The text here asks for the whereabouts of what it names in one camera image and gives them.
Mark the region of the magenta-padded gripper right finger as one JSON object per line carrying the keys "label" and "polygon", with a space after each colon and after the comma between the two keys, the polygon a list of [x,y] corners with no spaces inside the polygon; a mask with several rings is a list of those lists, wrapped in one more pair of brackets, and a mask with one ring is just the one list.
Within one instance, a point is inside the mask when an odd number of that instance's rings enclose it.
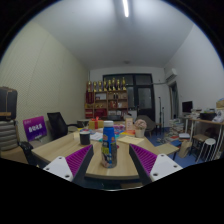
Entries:
{"label": "magenta-padded gripper right finger", "polygon": [[182,169],[166,154],[154,154],[140,146],[130,144],[129,154],[143,185],[150,184]]}

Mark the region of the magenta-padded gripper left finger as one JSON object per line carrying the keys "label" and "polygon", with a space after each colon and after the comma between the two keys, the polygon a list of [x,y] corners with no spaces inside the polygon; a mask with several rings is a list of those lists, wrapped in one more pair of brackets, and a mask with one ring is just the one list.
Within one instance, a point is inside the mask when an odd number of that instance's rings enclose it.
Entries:
{"label": "magenta-padded gripper left finger", "polygon": [[58,156],[44,167],[44,170],[79,186],[85,183],[84,177],[94,155],[93,146],[88,145],[67,157]]}

